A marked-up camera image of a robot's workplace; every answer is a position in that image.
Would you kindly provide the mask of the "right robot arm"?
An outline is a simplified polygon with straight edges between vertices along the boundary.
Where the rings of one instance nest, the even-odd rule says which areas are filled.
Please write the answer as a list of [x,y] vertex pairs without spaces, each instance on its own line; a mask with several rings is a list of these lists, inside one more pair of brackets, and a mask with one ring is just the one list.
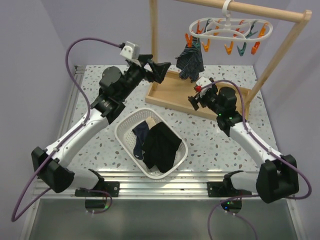
[[240,191],[257,193],[265,203],[287,198],[299,191],[297,162],[292,155],[283,155],[268,146],[249,127],[236,110],[236,91],[231,87],[195,86],[196,95],[188,97],[195,110],[208,108],[217,117],[217,125],[228,137],[237,142],[259,168],[257,174],[237,170],[227,173],[220,192],[235,196]]

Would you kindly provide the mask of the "navy striped underwear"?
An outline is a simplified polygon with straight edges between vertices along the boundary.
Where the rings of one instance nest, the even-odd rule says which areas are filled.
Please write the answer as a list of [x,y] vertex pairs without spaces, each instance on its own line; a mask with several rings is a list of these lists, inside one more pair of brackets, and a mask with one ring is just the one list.
[[190,79],[191,83],[198,80],[200,73],[204,69],[202,51],[198,43],[185,46],[182,53],[175,58],[176,67],[180,70],[179,78],[182,80]]

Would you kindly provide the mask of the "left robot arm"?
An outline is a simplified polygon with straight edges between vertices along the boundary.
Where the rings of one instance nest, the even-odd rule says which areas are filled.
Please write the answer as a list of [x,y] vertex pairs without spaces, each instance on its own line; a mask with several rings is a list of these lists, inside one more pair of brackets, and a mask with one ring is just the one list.
[[86,189],[92,196],[103,193],[103,178],[92,169],[71,169],[69,165],[77,153],[97,133],[105,129],[124,110],[124,101],[141,81],[162,83],[171,63],[156,63],[151,54],[141,54],[128,60],[128,69],[106,68],[99,82],[98,96],[71,129],[45,149],[36,147],[31,159],[36,175],[55,193],[67,189]]

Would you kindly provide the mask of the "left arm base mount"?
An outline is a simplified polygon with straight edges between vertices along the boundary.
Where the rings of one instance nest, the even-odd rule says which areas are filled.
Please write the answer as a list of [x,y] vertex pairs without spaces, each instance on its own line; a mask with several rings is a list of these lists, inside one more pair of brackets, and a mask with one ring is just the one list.
[[93,189],[78,188],[74,195],[84,198],[84,207],[92,215],[105,213],[113,204],[113,198],[119,196],[120,183],[118,181],[103,181]]

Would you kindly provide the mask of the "navy underwear with beige band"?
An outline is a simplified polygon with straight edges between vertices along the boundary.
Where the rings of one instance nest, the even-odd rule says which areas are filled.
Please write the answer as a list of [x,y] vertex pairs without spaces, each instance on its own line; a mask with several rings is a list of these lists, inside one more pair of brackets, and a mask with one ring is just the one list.
[[144,121],[139,123],[132,129],[132,132],[136,136],[136,143],[133,149],[133,155],[138,159],[143,159],[143,150],[142,146],[145,142],[145,139],[150,131],[156,125],[155,120],[152,117],[147,117]]

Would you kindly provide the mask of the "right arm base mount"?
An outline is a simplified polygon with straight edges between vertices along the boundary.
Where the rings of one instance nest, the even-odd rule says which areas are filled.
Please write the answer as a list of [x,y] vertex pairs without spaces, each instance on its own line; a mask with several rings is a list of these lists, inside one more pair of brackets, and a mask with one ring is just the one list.
[[[242,190],[228,190],[222,181],[209,181],[207,184],[207,193],[210,198],[231,198],[235,196],[241,196],[244,194]],[[224,211],[239,213],[242,209],[242,200],[240,198],[236,198],[234,200],[228,200],[225,203],[220,201],[221,208]]]

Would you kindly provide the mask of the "black underwear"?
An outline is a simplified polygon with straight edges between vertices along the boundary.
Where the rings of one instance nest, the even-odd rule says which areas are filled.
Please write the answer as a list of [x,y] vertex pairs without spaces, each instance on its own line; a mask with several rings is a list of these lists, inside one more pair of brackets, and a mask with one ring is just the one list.
[[148,169],[156,166],[161,173],[168,172],[181,143],[182,139],[164,122],[157,123],[149,130],[142,145],[144,164]]

